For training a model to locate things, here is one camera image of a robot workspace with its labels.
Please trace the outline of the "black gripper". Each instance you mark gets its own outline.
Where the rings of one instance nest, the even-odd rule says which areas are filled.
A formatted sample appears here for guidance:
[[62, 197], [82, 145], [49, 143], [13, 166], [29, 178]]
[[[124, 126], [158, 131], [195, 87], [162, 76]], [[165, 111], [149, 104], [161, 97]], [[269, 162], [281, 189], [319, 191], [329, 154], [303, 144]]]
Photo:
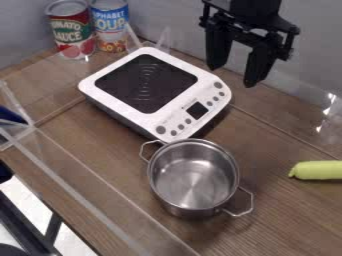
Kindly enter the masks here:
[[281, 0], [201, 0], [199, 26], [205, 31], [205, 62], [211, 70], [227, 63], [232, 42], [249, 47], [243, 83], [267, 78], [276, 59], [287, 60], [299, 27], [279, 15]]

